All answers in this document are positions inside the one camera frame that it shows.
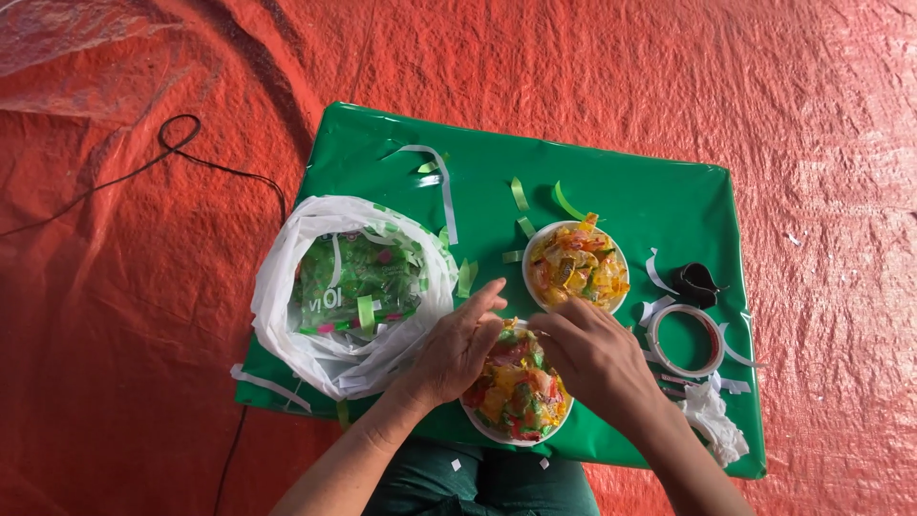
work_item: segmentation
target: person's right hand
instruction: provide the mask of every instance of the person's right hand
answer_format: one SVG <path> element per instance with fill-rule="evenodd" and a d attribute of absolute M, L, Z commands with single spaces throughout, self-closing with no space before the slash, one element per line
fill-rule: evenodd
<path fill-rule="evenodd" d="M 634 334 L 614 316 L 572 298 L 535 314 L 529 330 L 558 370 L 567 391 L 631 439 L 674 405 L 659 390 Z"/>

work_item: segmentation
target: white plate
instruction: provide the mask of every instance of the white plate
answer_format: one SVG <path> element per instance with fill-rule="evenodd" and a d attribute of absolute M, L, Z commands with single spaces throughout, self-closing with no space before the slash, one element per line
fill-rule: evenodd
<path fill-rule="evenodd" d="M 524 320 L 518 320 L 516 322 L 515 328 L 517 330 L 526 330 L 528 326 Z M 468 419 L 471 420 L 471 424 L 474 425 L 474 428 L 478 429 L 478 432 L 481 432 L 482 434 L 484 434 L 484 437 L 487 437 L 491 441 L 495 441 L 497 443 L 512 444 L 513 446 L 528 447 L 528 446 L 535 446 L 536 444 L 541 444 L 544 441 L 547 441 L 548 439 L 551 438 L 552 435 L 554 435 L 555 433 L 558 432 L 558 430 L 560 430 L 560 427 L 564 426 L 564 422 L 567 420 L 567 418 L 570 415 L 570 412 L 573 410 L 573 401 L 574 401 L 573 397 L 568 393 L 567 395 L 567 413 L 564 414 L 563 419 L 560 420 L 560 423 L 558 424 L 558 427 L 556 429 L 552 430 L 546 436 L 542 437 L 538 441 L 520 441 L 518 439 L 508 438 L 506 437 L 506 434 L 502 432 L 497 432 L 495 430 L 492 430 L 484 426 L 484 423 L 482 423 L 481 420 L 478 419 L 478 416 L 474 415 L 474 409 L 466 407 L 464 403 L 461 403 L 461 398 L 459 399 L 459 404 L 465 410 L 465 413 L 468 414 Z"/>
<path fill-rule="evenodd" d="M 574 229 L 579 224 L 580 222 L 578 220 L 562 220 L 560 222 L 548 224 L 547 226 L 542 228 L 541 231 L 536 233 L 535 236 L 533 236 L 532 239 L 528 241 L 528 245 L 525 246 L 525 253 L 522 255 L 522 278 L 525 280 L 525 288 L 528 289 L 528 294 L 529 296 L 532 297 L 532 299 L 535 300 L 535 303 L 538 303 L 538 306 L 541 307 L 545 311 L 547 311 L 547 305 L 544 302 L 542 302 L 541 297 L 535 292 L 535 289 L 532 287 L 532 282 L 528 278 L 528 266 L 529 266 L 529 262 L 531 261 L 529 260 L 529 258 L 532 255 L 532 250 L 535 249 L 536 242 L 544 238 L 547 238 L 548 236 L 551 235 L 551 233 L 554 232 L 554 230 L 560 228 L 561 226 L 569 226 L 571 229 Z M 596 228 L 596 230 L 604 235 L 608 235 L 608 233 L 598 228 Z M 627 261 L 624 258 L 624 253 L 621 251 L 621 246 L 619 246 L 617 242 L 614 241 L 611 235 L 608 235 L 608 238 L 612 241 L 612 246 L 614 246 L 614 248 L 617 250 L 614 253 L 614 258 L 615 260 L 618 261 L 618 263 L 624 266 L 624 280 L 629 285 L 630 284 L 630 267 L 627 266 Z M 608 313 L 614 313 L 615 311 L 617 311 L 617 309 L 619 309 L 621 305 L 624 304 L 625 297 L 627 297 L 626 292 L 624 292 L 621 296 L 613 297 L 612 304 L 610 305 L 608 309 Z"/>

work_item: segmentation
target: tape roll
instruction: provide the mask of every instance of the tape roll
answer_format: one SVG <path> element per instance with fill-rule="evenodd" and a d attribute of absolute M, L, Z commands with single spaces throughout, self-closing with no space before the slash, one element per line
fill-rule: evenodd
<path fill-rule="evenodd" d="M 695 319 L 699 320 L 704 328 L 707 329 L 707 332 L 710 333 L 713 352 L 711 353 L 710 360 L 707 361 L 707 365 L 697 371 L 689 371 L 688 369 L 674 365 L 672 361 L 666 357 L 666 354 L 662 353 L 662 346 L 659 345 L 659 323 L 662 321 L 662 318 L 672 312 L 683 312 L 692 315 Z M 703 310 L 691 305 L 668 305 L 653 314 L 653 319 L 650 320 L 646 328 L 646 340 L 649 343 L 649 350 L 656 358 L 656 361 L 678 376 L 701 378 L 710 375 L 720 367 L 725 355 L 726 342 L 723 338 L 723 334 L 720 333 L 720 329 L 716 325 L 716 321 Z"/>

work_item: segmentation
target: person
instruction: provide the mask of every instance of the person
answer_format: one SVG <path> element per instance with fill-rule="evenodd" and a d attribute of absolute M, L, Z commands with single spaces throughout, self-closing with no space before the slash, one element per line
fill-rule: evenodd
<path fill-rule="evenodd" d="M 598 514 L 582 465 L 456 443 L 408 439 L 434 407 L 477 379 L 503 324 L 504 279 L 491 281 L 430 332 L 414 366 L 306 471 L 275 516 Z M 678 514 L 754 514 L 659 390 L 634 335 L 609 313 L 572 299 L 535 314 L 529 329 L 579 403 L 626 437 Z M 452 461 L 458 458 L 460 468 Z"/>

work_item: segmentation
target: person's left hand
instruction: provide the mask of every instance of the person's left hand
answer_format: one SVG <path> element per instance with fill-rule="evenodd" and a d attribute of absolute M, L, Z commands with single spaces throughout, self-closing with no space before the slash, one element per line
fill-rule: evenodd
<path fill-rule="evenodd" d="M 503 320 L 491 310 L 506 308 L 506 299 L 497 296 L 504 285 L 504 278 L 491 281 L 440 319 L 414 366 L 393 387 L 425 410 L 461 396 L 478 379 L 503 330 Z"/>

